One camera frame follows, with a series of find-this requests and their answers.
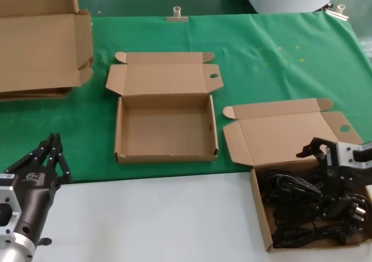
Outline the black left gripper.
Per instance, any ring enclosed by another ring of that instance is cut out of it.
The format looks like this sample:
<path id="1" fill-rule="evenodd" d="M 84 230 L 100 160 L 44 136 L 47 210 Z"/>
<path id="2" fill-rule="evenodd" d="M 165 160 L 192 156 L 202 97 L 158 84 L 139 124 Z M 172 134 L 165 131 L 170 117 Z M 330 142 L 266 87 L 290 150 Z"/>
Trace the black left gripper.
<path id="1" fill-rule="evenodd" d="M 48 156 L 46 166 L 42 165 Z M 21 216 L 15 233 L 21 234 L 37 245 L 55 194 L 62 184 L 71 184 L 73 179 L 63 155 L 59 133 L 50 133 L 46 140 L 21 159 L 13 163 L 6 173 L 16 175 L 15 189 L 21 207 Z"/>

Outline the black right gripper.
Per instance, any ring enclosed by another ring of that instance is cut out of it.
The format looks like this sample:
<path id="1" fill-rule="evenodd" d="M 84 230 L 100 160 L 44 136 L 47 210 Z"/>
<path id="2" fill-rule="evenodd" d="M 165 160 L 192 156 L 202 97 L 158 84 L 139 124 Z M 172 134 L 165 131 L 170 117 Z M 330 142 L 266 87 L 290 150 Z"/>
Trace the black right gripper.
<path id="1" fill-rule="evenodd" d="M 325 157 L 325 175 L 331 183 L 324 184 L 323 216 L 346 216 L 350 206 L 348 187 L 371 185 L 371 147 L 327 147 L 332 142 L 314 137 L 296 154 L 298 158 Z"/>

